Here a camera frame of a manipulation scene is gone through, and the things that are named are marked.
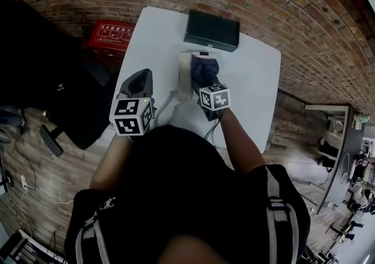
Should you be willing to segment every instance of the red box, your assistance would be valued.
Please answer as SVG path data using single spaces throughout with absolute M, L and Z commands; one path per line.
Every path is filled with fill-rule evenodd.
M 88 46 L 102 60 L 107 59 L 106 61 L 120 66 L 124 60 L 134 28 L 134 23 L 98 20 L 91 34 Z
M 126 52 L 134 28 L 134 23 L 98 20 L 91 34 L 88 46 L 104 47 Z

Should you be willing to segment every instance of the black box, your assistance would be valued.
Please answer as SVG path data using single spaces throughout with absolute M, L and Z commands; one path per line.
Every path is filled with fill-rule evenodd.
M 240 23 L 191 10 L 184 42 L 233 52 L 240 44 Z

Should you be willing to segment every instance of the desk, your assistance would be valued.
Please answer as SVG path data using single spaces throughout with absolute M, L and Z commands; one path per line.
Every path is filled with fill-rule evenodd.
M 274 114 L 281 53 L 252 37 L 240 34 L 240 46 L 226 52 L 183 41 L 188 15 L 146 7 L 133 32 L 115 95 L 122 82 L 144 68 L 152 70 L 155 107 L 159 108 L 169 93 L 179 86 L 179 52 L 196 51 L 216 54 L 218 78 L 228 85 L 231 108 L 245 131 L 261 152 L 264 151 Z M 204 137 L 213 126 L 196 103 L 178 106 L 171 125 L 189 129 Z M 214 133 L 218 147 L 226 147 L 220 124 Z
M 354 128 L 352 128 L 353 117 L 357 111 L 351 105 L 307 105 L 305 106 L 305 109 L 323 111 L 328 115 L 344 115 L 342 139 L 336 157 L 335 166 L 329 174 L 329 182 L 327 183 L 325 189 L 313 183 L 310 183 L 311 186 L 314 186 L 314 188 L 320 190 L 323 193 L 323 198 L 318 203 L 315 203 L 309 198 L 302 196 L 309 203 L 309 205 L 316 210 L 316 213 L 318 214 L 322 207 L 328 205 L 328 203 L 332 202 L 336 205 L 339 205 L 343 201 L 345 194 L 349 188 L 349 182 L 346 182 L 345 180 L 341 184 L 342 173 L 340 166 L 343 160 L 344 163 L 346 163 L 346 159 L 344 159 L 344 157 L 347 153 L 350 159 L 347 173 L 348 175 L 350 175 L 353 167 L 354 157 L 359 154 L 359 151 L 362 148 L 364 126 L 362 126 L 361 130 L 355 130 Z

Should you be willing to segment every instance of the backpack strap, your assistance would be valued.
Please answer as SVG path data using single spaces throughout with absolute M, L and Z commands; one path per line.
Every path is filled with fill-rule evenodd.
M 280 198 L 280 185 L 270 170 L 267 171 L 267 195 L 269 203 L 266 209 L 268 237 L 270 246 L 270 264 L 286 263 L 285 259 L 278 258 L 277 238 L 283 236 L 278 234 L 277 226 L 285 225 L 288 222 L 292 228 L 292 258 L 291 264 L 295 264 L 298 254 L 299 231 L 298 222 L 294 208 Z
M 111 264 L 108 257 L 107 248 L 105 247 L 103 233 L 101 232 L 99 218 L 95 212 L 94 216 L 85 221 L 84 227 L 81 228 L 76 239 L 76 259 L 77 264 L 83 264 L 82 240 L 87 238 L 96 238 L 98 250 L 102 264 Z

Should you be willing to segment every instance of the red sign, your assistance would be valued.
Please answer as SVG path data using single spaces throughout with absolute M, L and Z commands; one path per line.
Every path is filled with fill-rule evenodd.
M 134 28 L 134 23 L 98 20 L 88 45 L 126 51 Z

